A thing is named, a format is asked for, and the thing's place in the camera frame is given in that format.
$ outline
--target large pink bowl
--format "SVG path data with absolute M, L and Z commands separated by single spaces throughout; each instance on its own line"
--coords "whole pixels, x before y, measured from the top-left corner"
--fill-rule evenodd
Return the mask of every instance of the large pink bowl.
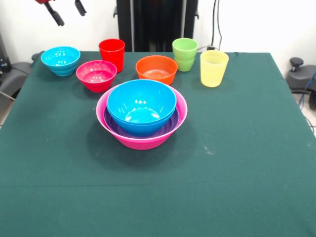
M 135 150 L 149 150 L 149 149 L 153 149 L 156 148 L 158 146 L 160 146 L 162 143 L 164 143 L 173 133 L 175 130 L 177 130 L 184 122 L 184 120 L 187 117 L 187 113 L 188 113 L 188 106 L 187 106 L 187 102 L 184 99 L 184 97 L 180 94 L 179 91 L 177 91 L 176 89 L 170 87 L 174 93 L 176 94 L 177 97 L 177 104 L 176 104 L 176 108 L 179 112 L 179 121 L 178 124 L 176 125 L 176 127 L 171 130 L 170 132 L 158 136 L 158 137 L 152 137 L 152 138 L 129 138 L 129 137 L 124 137 L 121 136 L 115 132 L 113 132 L 110 127 L 106 124 L 105 120 L 104 120 L 104 111 L 107 105 L 107 100 L 108 97 L 111 93 L 111 91 L 114 89 L 115 87 L 111 88 L 110 90 L 108 90 L 107 92 L 105 92 L 101 98 L 99 99 L 98 103 L 97 103 L 97 107 L 96 107 L 96 114 L 97 114 L 97 118 L 99 120 L 99 122 L 101 123 L 101 125 L 109 132 L 111 133 L 113 136 L 115 136 L 123 145 L 131 148 L 131 149 L 135 149 Z
M 92 92 L 106 91 L 117 74 L 118 70 L 113 63 L 95 60 L 78 67 L 77 78 Z

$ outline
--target white wall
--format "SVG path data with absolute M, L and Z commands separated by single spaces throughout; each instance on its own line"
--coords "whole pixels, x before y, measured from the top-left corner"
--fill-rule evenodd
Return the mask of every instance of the white wall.
M 51 2 L 65 22 L 58 27 L 45 6 L 34 0 L 0 0 L 0 32 L 11 61 L 30 61 L 33 53 L 58 45 L 98 50 L 101 40 L 117 38 L 118 21 L 112 16 L 116 0 L 81 1 L 85 17 L 74 0 Z M 194 38 L 201 46 L 211 42 L 212 8 L 213 0 L 199 0 Z M 315 0 L 221 0 L 221 49 L 271 52 L 283 74 L 292 56 L 316 64 L 315 10 Z
M 199 0 L 194 38 L 201 46 L 211 43 L 213 3 Z M 221 0 L 219 21 L 223 51 L 270 52 L 283 75 L 293 56 L 316 64 L 315 0 Z
M 116 0 L 81 2 L 85 16 L 79 14 L 75 0 L 51 1 L 65 22 L 57 26 L 35 0 L 0 0 L 0 32 L 10 60 L 30 61 L 32 54 L 59 45 L 97 51 L 101 40 L 119 37 L 118 18 L 113 18 Z

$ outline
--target yellow cup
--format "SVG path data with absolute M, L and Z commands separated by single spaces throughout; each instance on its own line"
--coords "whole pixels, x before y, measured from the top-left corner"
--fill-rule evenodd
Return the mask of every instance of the yellow cup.
M 222 82 L 229 57 L 217 50 L 208 50 L 201 54 L 201 82 L 208 87 L 219 86 Z

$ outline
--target blue cable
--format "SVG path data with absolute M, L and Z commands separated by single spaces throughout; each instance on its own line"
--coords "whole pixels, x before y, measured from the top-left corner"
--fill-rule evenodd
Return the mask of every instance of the blue cable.
M 308 87 L 310 87 L 314 80 L 315 80 L 315 77 L 316 77 L 316 71 L 314 72 L 314 75 L 312 77 L 312 79 L 310 80 L 310 82 L 308 83 L 308 85 L 306 86 L 304 92 L 303 92 L 303 95 L 302 95 L 302 99 L 300 100 L 299 104 L 302 102 L 302 104 L 300 105 L 301 106 L 301 110 L 303 109 L 304 107 L 304 102 L 305 102 L 305 93 L 306 93 L 306 90 L 308 89 Z

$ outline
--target plastic cup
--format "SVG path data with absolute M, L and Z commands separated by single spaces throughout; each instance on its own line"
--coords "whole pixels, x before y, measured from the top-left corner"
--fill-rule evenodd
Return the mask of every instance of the plastic cup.
M 217 87 L 222 83 L 229 57 L 217 50 L 208 50 L 201 54 L 201 82 L 208 87 Z
M 190 38 L 179 38 L 172 42 L 174 61 L 178 70 L 187 72 L 191 70 L 198 50 L 198 42 Z
M 106 39 L 99 43 L 99 50 L 103 61 L 113 63 L 118 73 L 123 71 L 125 43 L 120 39 Z

